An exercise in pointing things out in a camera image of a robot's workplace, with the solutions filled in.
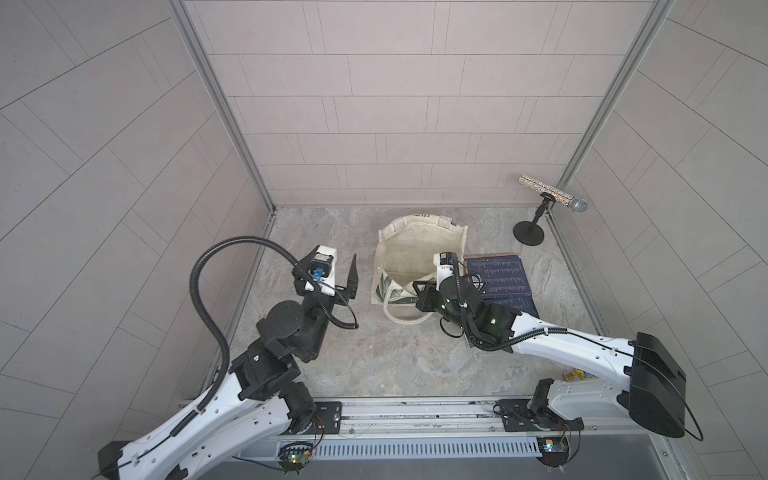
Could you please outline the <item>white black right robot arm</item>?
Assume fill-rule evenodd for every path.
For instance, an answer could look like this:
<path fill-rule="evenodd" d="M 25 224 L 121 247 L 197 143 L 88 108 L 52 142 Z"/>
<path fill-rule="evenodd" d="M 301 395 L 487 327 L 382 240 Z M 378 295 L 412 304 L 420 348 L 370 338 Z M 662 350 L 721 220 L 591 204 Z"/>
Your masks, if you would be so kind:
<path fill-rule="evenodd" d="M 584 387 L 540 381 L 528 406 L 533 416 L 629 418 L 659 435 L 686 435 L 687 377 L 657 337 L 609 338 L 554 325 L 484 302 L 465 280 L 419 281 L 415 290 L 418 310 L 459 326 L 469 344 L 482 351 L 542 357 L 596 377 Z"/>

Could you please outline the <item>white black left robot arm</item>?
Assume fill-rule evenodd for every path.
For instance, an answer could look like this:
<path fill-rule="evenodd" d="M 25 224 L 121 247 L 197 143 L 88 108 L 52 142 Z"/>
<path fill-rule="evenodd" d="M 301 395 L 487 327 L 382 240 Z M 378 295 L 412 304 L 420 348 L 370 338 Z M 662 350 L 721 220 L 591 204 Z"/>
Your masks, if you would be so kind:
<path fill-rule="evenodd" d="M 199 280 L 206 264 L 224 249 L 244 243 L 269 248 L 290 266 L 296 293 L 276 304 L 257 323 L 258 338 L 232 358 L 221 357 L 212 385 L 197 399 L 148 434 L 132 441 L 112 441 L 98 452 L 99 476 L 105 479 L 198 479 L 248 445 L 282 433 L 302 433 L 312 426 L 316 405 L 298 381 L 301 363 L 318 358 L 329 325 L 355 330 L 357 321 L 332 314 L 357 293 L 352 264 L 346 285 L 335 282 L 336 250 L 318 245 L 298 260 L 273 241 L 239 236 L 206 250 L 189 279 L 192 304 L 221 348 L 227 341 L 204 306 Z"/>

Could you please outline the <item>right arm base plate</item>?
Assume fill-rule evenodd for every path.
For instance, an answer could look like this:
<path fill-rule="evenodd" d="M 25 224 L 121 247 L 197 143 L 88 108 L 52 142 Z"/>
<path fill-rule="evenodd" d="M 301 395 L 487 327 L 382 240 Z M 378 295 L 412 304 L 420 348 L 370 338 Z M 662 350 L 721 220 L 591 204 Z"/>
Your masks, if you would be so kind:
<path fill-rule="evenodd" d="M 584 430 L 582 419 L 566 420 L 549 407 L 531 409 L 526 399 L 501 399 L 493 406 L 493 412 L 503 422 L 506 432 L 543 431 L 576 433 Z"/>

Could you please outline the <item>floral canvas tote bag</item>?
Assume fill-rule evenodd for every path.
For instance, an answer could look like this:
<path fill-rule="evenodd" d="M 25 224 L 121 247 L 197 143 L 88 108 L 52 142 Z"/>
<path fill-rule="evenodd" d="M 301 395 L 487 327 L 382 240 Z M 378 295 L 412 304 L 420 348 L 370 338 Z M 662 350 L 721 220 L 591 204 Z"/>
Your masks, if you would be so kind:
<path fill-rule="evenodd" d="M 464 258 L 468 228 L 449 217 L 412 214 L 399 217 L 378 232 L 374 255 L 371 303 L 383 307 L 384 314 L 400 325 L 418 325 L 432 314 L 402 318 L 390 308 L 416 305 L 416 281 L 436 278 L 434 257 L 452 252 Z"/>

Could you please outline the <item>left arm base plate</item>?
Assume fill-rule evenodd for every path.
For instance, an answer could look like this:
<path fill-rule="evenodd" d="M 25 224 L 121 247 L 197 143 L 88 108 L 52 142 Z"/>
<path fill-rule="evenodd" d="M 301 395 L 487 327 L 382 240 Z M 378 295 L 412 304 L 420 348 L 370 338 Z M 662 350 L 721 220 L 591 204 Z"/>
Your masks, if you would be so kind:
<path fill-rule="evenodd" d="M 302 431 L 303 435 L 318 435 L 324 430 L 326 435 L 336 435 L 340 432 L 343 404 L 340 401 L 319 401 L 313 419 Z"/>

